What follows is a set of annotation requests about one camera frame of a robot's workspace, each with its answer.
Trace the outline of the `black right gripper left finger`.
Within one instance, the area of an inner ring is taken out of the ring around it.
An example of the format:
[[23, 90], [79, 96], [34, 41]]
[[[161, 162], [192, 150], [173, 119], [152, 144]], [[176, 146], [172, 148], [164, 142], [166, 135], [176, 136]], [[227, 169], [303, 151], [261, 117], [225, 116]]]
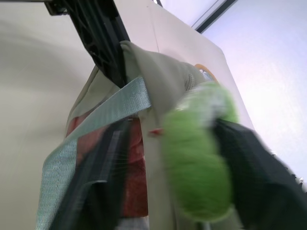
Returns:
[[109, 125], [78, 165], [49, 230], [115, 230], [122, 211], [132, 121]]

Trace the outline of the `orange rimmed tape roll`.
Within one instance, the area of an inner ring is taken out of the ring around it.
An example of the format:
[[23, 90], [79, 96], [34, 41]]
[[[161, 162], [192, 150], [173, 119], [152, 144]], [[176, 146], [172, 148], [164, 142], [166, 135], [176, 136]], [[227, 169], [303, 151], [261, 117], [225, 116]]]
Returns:
[[194, 67], [196, 67], [200, 71], [200, 73], [204, 77], [205, 82], [216, 82], [216, 83], [218, 83], [218, 80], [216, 79], [216, 77], [204, 65], [196, 64], [196, 65], [194, 65]]

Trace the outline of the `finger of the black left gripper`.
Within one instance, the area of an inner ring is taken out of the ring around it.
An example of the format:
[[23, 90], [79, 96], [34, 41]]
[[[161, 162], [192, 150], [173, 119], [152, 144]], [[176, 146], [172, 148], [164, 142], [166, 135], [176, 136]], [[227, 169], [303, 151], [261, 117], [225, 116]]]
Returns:
[[127, 84], [121, 41], [128, 33], [114, 0], [63, 0], [77, 33], [95, 65], [116, 86]]

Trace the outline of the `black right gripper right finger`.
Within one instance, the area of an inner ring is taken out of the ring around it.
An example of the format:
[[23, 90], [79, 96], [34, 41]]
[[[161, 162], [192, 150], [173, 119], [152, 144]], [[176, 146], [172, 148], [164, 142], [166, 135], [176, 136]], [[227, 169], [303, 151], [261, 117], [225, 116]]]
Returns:
[[307, 230], [307, 192], [257, 135], [223, 120], [216, 121], [214, 133], [244, 230]]

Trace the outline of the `green plush keychain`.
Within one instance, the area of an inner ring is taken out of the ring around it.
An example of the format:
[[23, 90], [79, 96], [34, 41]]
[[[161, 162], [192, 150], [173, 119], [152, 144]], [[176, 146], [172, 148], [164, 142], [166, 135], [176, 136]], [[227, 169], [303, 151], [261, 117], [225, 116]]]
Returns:
[[170, 191], [178, 208], [196, 221], [218, 221], [232, 210], [230, 170], [213, 128], [218, 120], [237, 122], [227, 89], [204, 82], [187, 92], [162, 125], [161, 147]]

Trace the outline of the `pale green fabric pouch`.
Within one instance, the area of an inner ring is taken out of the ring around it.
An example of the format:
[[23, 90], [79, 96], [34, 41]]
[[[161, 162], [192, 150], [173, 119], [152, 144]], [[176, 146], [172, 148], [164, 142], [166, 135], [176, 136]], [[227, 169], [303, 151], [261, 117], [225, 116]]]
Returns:
[[142, 169], [133, 172], [129, 178], [129, 192], [134, 196], [140, 195], [147, 198], [149, 213], [144, 217], [141, 213], [141, 203], [137, 200], [128, 201], [127, 205], [133, 207], [133, 210], [126, 211], [128, 220], [124, 222], [124, 225], [145, 220], [149, 230], [208, 230], [209, 226], [197, 225], [171, 204], [165, 172], [162, 169], [160, 142], [146, 136], [145, 133], [162, 122], [165, 113], [175, 106], [189, 88], [204, 82], [204, 77], [194, 67], [196, 64], [202, 64], [208, 68], [218, 82], [231, 92], [238, 109], [239, 121], [251, 126], [251, 120], [224, 54], [220, 48], [209, 44], [207, 51], [204, 54], [197, 54], [194, 64], [191, 65], [178, 61], [175, 55], [168, 51], [164, 54], [150, 52], [131, 42], [124, 42], [121, 47], [128, 79], [143, 77], [152, 102], [151, 108], [137, 115], [138, 136], [142, 137], [137, 145], [141, 151], [134, 153], [132, 160], [135, 163], [141, 163]]

